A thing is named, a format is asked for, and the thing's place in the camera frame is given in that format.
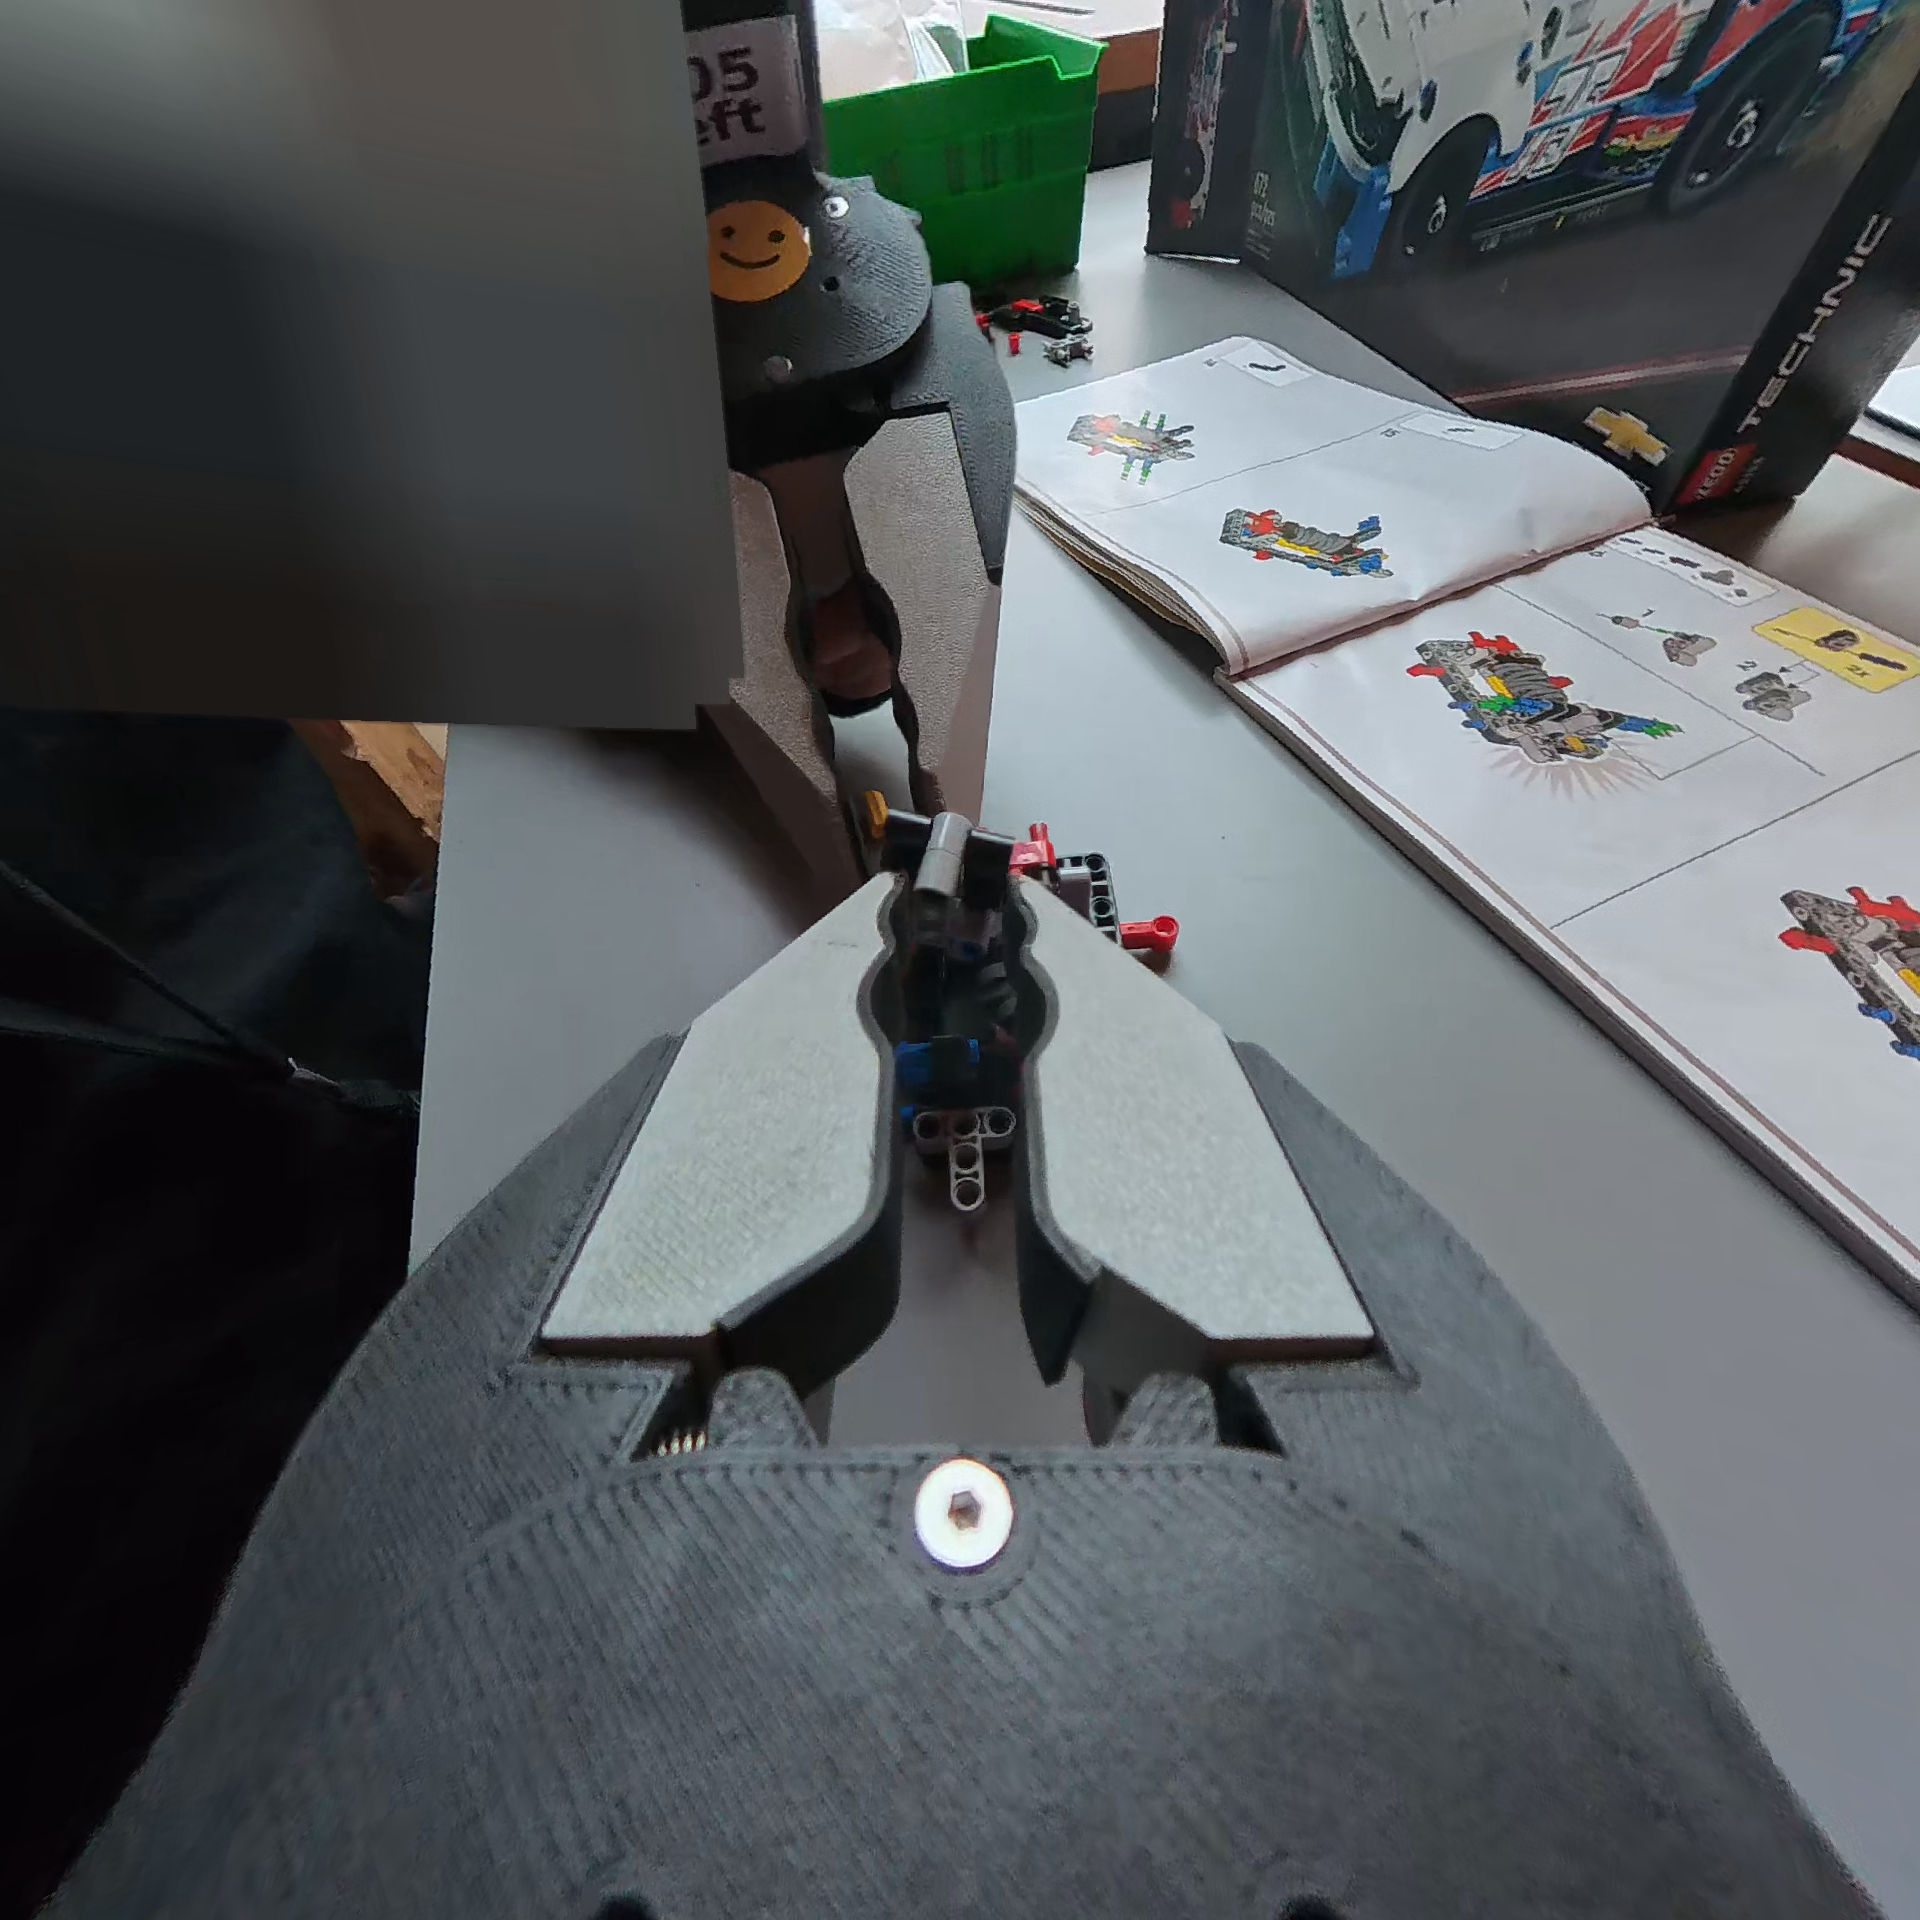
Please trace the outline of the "person's left hand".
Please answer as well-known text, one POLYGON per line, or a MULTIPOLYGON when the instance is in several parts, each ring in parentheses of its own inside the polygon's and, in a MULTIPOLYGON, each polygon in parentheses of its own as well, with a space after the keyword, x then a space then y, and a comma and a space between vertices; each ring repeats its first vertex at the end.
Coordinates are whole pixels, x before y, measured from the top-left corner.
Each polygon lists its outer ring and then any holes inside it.
POLYGON ((862 582, 812 600, 809 670, 831 717, 862 717, 893 700, 897 660, 874 629, 862 582))

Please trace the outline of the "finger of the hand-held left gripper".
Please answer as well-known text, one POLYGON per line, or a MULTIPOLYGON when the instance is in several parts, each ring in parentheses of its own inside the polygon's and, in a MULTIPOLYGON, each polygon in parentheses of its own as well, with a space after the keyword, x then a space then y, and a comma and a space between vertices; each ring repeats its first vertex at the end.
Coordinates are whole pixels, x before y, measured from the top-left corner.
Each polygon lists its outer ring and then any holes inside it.
POLYGON ((946 411, 887 420, 844 468, 850 540, 893 616, 893 720, 920 811, 982 825, 998 583, 946 411))
POLYGON ((866 878, 831 765, 829 710, 797 641, 797 583, 770 491, 730 473, 743 663, 699 717, 754 783, 815 890, 866 878))

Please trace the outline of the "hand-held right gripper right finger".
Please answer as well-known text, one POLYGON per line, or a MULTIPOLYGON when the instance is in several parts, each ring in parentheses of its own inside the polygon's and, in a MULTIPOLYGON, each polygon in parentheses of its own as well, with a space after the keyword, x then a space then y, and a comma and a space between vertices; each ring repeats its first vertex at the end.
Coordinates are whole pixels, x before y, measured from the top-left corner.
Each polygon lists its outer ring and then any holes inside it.
POLYGON ((1369 1354, 1376 1318, 1219 1024, 1019 884, 1019 1301, 1043 1381, 1369 1354))

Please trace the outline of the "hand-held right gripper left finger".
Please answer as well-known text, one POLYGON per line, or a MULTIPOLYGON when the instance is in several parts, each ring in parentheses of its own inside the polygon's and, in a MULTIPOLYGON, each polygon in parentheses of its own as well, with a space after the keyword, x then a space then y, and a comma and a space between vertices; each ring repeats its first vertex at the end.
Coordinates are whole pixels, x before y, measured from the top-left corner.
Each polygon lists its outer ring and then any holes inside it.
POLYGON ((541 1342, 825 1391, 900 1303, 897 1056, 874 877, 710 1004, 615 1152, 541 1342))

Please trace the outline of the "wooden table leg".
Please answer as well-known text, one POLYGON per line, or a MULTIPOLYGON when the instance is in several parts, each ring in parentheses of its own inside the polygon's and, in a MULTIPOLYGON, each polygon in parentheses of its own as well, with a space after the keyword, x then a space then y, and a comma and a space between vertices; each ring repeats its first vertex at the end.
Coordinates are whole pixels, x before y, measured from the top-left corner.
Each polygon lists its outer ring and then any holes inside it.
POLYGON ((383 900, 431 886, 444 836, 448 724, 296 720, 383 900))

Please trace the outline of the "pile of loose lego parts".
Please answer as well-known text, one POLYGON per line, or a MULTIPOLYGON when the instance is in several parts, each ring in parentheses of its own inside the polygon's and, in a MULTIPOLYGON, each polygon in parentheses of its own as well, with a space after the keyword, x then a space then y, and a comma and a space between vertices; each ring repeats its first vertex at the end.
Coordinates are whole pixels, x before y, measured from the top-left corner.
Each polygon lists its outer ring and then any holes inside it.
POLYGON ((989 342, 1002 342, 1015 358, 1025 339, 1035 336, 1043 346, 1038 354, 1051 367, 1076 367, 1092 358, 1092 318, 1079 300, 1062 294, 1020 294, 973 311, 977 328, 989 342))

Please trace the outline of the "lego instruction booklet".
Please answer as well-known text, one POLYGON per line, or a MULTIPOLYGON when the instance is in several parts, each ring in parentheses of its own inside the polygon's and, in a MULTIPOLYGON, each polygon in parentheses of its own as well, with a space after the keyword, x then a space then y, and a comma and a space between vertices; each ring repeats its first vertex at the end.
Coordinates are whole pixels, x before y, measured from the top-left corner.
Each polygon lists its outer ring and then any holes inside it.
POLYGON ((1048 536, 1917 1303, 1906 640, 1253 336, 1015 420, 1048 536))

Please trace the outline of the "lego set box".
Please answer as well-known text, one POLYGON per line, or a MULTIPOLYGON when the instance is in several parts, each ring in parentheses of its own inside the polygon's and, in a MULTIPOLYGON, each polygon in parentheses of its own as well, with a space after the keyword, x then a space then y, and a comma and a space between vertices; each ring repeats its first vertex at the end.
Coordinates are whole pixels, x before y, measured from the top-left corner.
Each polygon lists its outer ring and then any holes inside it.
POLYGON ((1147 250, 1656 513, 1790 502, 1917 339, 1917 2, 1170 2, 1147 250))

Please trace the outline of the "lego chassis assembly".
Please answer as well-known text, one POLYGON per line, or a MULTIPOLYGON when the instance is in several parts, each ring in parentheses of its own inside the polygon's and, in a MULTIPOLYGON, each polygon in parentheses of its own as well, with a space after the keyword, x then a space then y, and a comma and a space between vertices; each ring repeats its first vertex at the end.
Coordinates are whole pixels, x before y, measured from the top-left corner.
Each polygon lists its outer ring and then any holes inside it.
MULTIPOLYGON (((877 843, 862 829, 858 795, 847 811, 866 869, 887 872, 877 843)), ((1038 884, 1114 946, 1158 973, 1181 934, 1177 916, 1124 916, 1114 865, 1101 849, 1061 849, 1041 818, 1009 839, 1019 846, 1005 884, 989 891, 964 891, 951 908, 914 900, 914 872, 900 872, 909 890, 897 964, 903 1014, 893 1043, 897 1117, 923 1164, 945 1176, 957 1214, 987 1206, 997 1173, 1012 1163, 1025 1114, 1012 884, 1038 884)))

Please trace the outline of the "green plastic bin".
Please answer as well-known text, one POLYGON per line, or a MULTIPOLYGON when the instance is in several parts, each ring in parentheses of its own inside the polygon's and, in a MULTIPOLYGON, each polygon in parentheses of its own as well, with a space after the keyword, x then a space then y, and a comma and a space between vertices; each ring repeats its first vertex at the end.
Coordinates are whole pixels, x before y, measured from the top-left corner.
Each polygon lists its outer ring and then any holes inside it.
POLYGON ((964 75, 829 100, 829 171, 923 216, 939 283, 1071 273, 1101 57, 1099 38, 989 13, 964 75))

